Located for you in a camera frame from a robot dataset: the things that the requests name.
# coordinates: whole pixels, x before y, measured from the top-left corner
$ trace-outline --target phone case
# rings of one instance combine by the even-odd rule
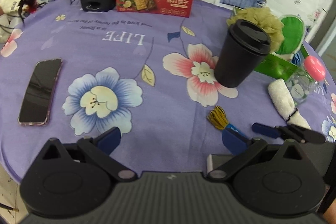
[[[61,68],[62,68],[62,65],[63,65],[63,60],[61,58],[55,58],[55,59],[48,59],[48,60],[42,60],[42,61],[39,61],[36,63],[35,67],[39,64],[39,63],[42,63],[42,62],[46,62],[46,61],[52,61],[52,60],[60,60],[61,61],[61,64],[58,68],[58,71],[57,71],[57,74],[56,74],[56,77],[55,77],[55,82],[54,82],[54,85],[52,87],[52,91],[51,91],[51,96],[50,96],[50,100],[49,100],[49,105],[48,105],[48,111],[47,111],[47,115],[46,115],[46,118],[43,122],[20,122],[20,116],[17,118],[17,121],[20,125],[22,126],[44,126],[48,123],[49,121],[49,117],[50,117],[50,108],[51,108],[51,103],[53,101],[53,97],[54,97],[54,92],[55,92],[55,87],[56,87],[56,84],[57,84],[57,81],[58,81],[58,76],[59,76],[59,72],[61,71]]]

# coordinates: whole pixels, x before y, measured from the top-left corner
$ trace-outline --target blue flower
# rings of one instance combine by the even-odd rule
[[[75,79],[63,104],[65,115],[72,115],[70,125],[77,136],[96,126],[100,133],[118,127],[121,133],[132,129],[128,108],[142,104],[142,89],[133,79],[119,79],[114,68]]]
[[[328,120],[324,120],[322,123],[322,133],[326,136],[329,142],[336,140],[336,121],[332,117],[332,120],[327,117]]]

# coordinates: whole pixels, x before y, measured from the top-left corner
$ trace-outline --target purple tablecloth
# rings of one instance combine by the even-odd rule
[[[229,10],[201,1],[186,19],[85,13],[79,0],[50,2],[25,20],[22,33],[16,31],[13,53],[0,56],[2,165],[19,182],[49,138],[76,142],[119,126],[121,144],[111,157],[139,174],[204,170],[210,153],[228,153],[221,133],[206,120],[214,105],[250,137],[254,122],[285,125],[267,93],[270,77],[253,72],[236,90],[213,78],[229,16]],[[17,117],[34,66],[52,58],[64,63],[50,122],[20,126]],[[299,110],[312,129],[328,134],[336,129],[331,116],[336,86],[329,73],[326,80],[329,85],[321,83]]]

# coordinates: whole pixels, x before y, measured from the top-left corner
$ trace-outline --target transparent bottle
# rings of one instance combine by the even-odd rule
[[[325,75],[326,70],[322,63],[315,56],[308,56],[286,81],[295,105],[301,104],[325,78]]]

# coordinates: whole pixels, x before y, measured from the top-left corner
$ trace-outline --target flower center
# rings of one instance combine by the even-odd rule
[[[333,137],[334,141],[336,140],[336,127],[332,126],[329,130],[329,135]]]
[[[191,68],[191,73],[193,75],[197,75],[197,77],[202,83],[207,82],[209,84],[214,84],[216,78],[214,76],[213,69],[210,68],[208,63],[206,62],[198,63],[194,61],[193,64],[194,67]]]
[[[97,113],[99,118],[105,118],[118,108],[118,98],[111,89],[97,85],[82,96],[80,106],[87,115]]]

